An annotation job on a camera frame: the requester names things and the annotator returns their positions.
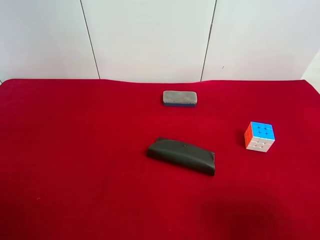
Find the table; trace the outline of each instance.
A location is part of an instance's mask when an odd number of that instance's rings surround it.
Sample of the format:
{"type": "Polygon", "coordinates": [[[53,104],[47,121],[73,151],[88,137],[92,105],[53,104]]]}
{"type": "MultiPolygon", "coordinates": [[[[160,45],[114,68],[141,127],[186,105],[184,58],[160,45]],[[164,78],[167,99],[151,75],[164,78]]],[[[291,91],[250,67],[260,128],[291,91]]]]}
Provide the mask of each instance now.
{"type": "Polygon", "coordinates": [[[305,80],[0,86],[3,240],[318,240],[320,95],[305,80]],[[165,107],[195,91],[195,108],[165,107]],[[272,124],[267,153],[245,149],[272,124]],[[157,137],[215,152],[207,176],[146,156],[157,137]]]}

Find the orange cube face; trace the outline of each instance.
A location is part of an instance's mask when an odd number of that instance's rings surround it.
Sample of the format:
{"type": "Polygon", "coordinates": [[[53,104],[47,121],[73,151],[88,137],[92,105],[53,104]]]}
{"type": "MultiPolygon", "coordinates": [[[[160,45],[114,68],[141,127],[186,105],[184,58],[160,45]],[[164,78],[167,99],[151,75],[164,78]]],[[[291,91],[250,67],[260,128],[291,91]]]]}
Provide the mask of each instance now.
{"type": "Polygon", "coordinates": [[[244,133],[245,148],[259,152],[267,152],[275,142],[275,135],[272,125],[250,122],[244,133]]]}

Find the gray felt pad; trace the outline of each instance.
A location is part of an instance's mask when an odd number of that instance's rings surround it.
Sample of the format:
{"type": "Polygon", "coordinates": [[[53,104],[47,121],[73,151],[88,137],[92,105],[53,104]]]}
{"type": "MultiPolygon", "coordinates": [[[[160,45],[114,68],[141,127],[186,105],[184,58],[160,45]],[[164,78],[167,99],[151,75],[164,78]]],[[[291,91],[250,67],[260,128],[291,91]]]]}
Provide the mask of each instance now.
{"type": "Polygon", "coordinates": [[[165,104],[196,104],[197,94],[194,91],[164,91],[165,104]]]}

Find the blue cube face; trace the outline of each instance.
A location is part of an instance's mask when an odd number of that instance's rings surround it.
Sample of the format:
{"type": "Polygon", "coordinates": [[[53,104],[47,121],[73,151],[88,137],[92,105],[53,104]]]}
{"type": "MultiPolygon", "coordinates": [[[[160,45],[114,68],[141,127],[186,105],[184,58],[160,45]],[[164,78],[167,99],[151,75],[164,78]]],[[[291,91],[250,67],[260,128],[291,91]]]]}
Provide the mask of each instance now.
{"type": "Polygon", "coordinates": [[[272,125],[252,121],[251,126],[252,135],[254,137],[275,140],[275,134],[272,125]]]}

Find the white wall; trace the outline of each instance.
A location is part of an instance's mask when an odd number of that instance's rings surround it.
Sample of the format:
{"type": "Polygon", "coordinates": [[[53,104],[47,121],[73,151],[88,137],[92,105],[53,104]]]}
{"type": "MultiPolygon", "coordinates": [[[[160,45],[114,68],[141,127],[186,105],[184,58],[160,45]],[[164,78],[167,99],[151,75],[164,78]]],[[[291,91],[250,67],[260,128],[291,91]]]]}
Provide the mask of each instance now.
{"type": "Polygon", "coordinates": [[[200,81],[214,0],[82,0],[102,79],[200,81]]]}
{"type": "Polygon", "coordinates": [[[307,80],[320,93],[320,50],[315,55],[301,79],[307,80]]]}
{"type": "Polygon", "coordinates": [[[79,0],[0,0],[0,80],[98,78],[79,0]]]}
{"type": "Polygon", "coordinates": [[[319,0],[218,0],[203,80],[295,80],[320,48],[319,0]]]}

